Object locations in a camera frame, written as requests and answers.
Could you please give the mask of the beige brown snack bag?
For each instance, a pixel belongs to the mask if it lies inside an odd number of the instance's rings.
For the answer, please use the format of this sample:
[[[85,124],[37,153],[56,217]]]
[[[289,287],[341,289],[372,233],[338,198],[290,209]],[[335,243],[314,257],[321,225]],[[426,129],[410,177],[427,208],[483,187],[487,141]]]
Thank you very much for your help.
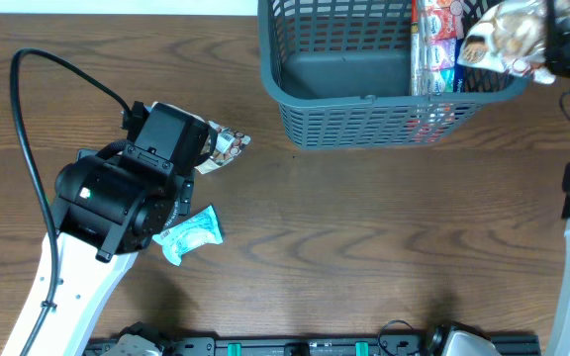
[[[546,1],[506,0],[482,15],[467,33],[461,65],[551,84],[546,67]]]

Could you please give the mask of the multicolour tissue pack strip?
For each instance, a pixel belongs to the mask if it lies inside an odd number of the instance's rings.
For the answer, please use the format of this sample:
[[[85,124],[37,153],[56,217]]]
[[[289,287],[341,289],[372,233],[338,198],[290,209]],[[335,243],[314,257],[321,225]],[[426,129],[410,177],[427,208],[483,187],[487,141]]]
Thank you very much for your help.
[[[465,38],[463,2],[419,1],[418,24],[423,92],[432,95],[462,92],[464,69],[457,59]]]

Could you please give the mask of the orange spaghetti packet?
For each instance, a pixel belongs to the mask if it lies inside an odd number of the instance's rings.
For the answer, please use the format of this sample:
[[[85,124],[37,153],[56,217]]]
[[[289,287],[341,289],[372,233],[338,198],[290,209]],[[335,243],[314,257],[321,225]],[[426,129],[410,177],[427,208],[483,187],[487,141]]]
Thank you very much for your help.
[[[420,24],[421,11],[418,0],[411,1],[411,79],[410,94],[423,97],[424,89],[424,59],[423,59],[423,30]]]

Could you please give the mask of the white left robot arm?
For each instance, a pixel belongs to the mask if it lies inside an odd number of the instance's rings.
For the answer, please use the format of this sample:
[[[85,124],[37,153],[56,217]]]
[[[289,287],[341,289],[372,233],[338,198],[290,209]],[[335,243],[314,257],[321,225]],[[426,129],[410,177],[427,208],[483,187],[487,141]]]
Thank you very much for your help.
[[[188,216],[217,131],[171,105],[134,105],[127,138],[81,149],[58,173],[32,289],[6,355],[80,355],[109,297],[153,237]]]

